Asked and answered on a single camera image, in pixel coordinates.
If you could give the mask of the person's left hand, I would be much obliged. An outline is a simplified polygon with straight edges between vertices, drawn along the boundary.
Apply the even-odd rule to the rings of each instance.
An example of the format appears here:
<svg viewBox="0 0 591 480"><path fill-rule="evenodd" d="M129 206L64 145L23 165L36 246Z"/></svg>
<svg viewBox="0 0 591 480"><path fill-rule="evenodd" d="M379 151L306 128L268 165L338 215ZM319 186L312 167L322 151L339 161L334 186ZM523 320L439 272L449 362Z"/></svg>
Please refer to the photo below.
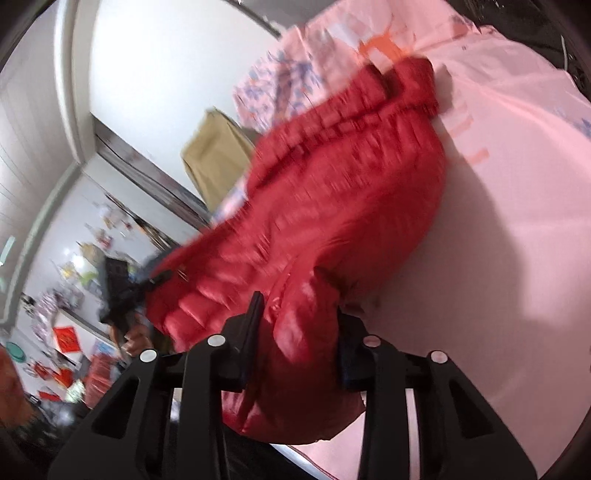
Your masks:
<svg viewBox="0 0 591 480"><path fill-rule="evenodd" d="M120 357L136 357L144 350L153 348L149 329L143 324L135 324L126 335L111 326L109 335Z"/></svg>

